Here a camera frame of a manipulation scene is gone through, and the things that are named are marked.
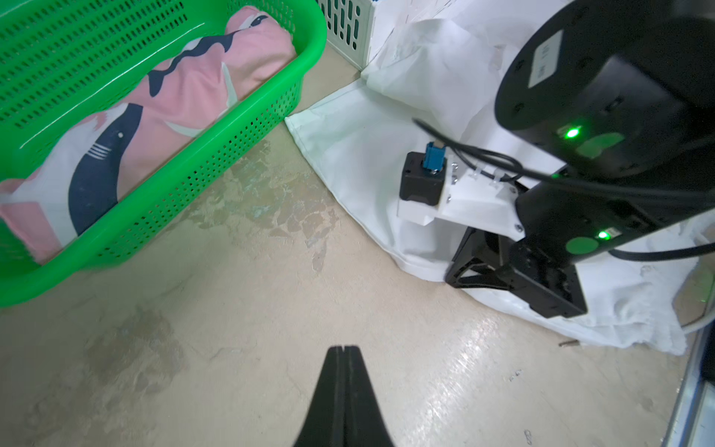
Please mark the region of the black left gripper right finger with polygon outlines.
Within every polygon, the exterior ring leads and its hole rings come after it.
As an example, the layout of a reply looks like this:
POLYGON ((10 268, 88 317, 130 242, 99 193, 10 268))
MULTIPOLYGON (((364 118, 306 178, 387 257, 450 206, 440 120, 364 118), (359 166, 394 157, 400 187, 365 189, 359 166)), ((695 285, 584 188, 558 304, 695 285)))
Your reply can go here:
POLYGON ((363 355, 347 346, 344 446, 393 446, 363 355))

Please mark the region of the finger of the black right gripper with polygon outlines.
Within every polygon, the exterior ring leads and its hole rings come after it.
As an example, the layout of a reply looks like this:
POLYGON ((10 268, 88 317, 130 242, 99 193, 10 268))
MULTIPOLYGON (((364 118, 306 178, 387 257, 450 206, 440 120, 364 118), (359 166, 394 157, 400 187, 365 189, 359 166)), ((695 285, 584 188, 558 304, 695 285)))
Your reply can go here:
POLYGON ((445 282, 456 289, 507 290, 496 272, 508 261, 511 239, 469 227, 452 257, 445 282))

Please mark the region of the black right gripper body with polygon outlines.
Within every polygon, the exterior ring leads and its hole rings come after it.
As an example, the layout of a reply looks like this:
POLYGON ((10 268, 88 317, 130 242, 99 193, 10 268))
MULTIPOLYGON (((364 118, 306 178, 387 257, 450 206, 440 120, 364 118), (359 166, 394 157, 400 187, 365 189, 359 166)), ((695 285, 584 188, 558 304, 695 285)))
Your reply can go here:
POLYGON ((506 247, 496 276, 544 318, 587 314, 575 265, 672 224, 678 212, 545 183, 520 195, 515 207, 524 238, 506 247))

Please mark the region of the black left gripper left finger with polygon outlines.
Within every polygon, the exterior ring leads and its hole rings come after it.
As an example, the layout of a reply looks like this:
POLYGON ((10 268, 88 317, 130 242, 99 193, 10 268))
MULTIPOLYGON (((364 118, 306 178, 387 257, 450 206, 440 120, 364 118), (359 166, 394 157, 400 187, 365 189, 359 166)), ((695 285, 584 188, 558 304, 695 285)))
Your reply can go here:
POLYGON ((295 446, 344 446, 346 359, 342 346, 328 349, 295 446))

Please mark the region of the white shirt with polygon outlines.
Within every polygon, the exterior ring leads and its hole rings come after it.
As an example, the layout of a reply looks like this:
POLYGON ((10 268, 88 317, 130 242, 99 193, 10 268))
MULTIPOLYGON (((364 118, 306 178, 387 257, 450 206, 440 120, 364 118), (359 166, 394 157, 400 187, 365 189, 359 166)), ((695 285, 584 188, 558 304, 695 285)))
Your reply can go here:
MULTIPOLYGON (((501 130, 493 98, 519 48, 560 1, 477 1, 462 13, 394 31, 363 77, 307 110, 287 126, 308 164, 337 202, 404 272, 441 282, 464 232, 436 220, 417 225, 398 216, 400 172, 426 135, 414 115, 447 114, 447 126, 473 145, 505 153, 528 167, 553 172, 560 161, 501 130)), ((673 302, 695 268, 686 259, 624 262, 603 254, 581 264, 588 313, 543 318, 513 294, 473 289, 486 307, 522 318, 592 346, 644 344, 681 355, 686 335, 673 302)))

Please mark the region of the pink shark print shorts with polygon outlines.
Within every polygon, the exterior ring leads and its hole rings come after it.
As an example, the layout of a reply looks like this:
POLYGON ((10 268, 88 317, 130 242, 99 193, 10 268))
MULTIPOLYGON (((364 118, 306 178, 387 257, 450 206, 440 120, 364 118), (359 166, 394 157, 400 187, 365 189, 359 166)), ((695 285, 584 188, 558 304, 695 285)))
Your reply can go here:
POLYGON ((2 221, 45 264, 295 55, 274 18, 242 7, 70 128, 29 177, 2 182, 2 221))

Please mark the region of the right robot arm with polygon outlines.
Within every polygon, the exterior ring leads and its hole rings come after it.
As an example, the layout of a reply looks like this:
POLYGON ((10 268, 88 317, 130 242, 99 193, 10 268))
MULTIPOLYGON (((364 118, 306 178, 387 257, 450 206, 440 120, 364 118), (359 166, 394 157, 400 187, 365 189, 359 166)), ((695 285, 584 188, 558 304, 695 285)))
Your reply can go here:
POLYGON ((569 4, 509 67, 495 117, 562 167, 517 196, 523 238, 471 225, 446 281, 584 315, 578 263, 714 207, 713 3, 569 4))

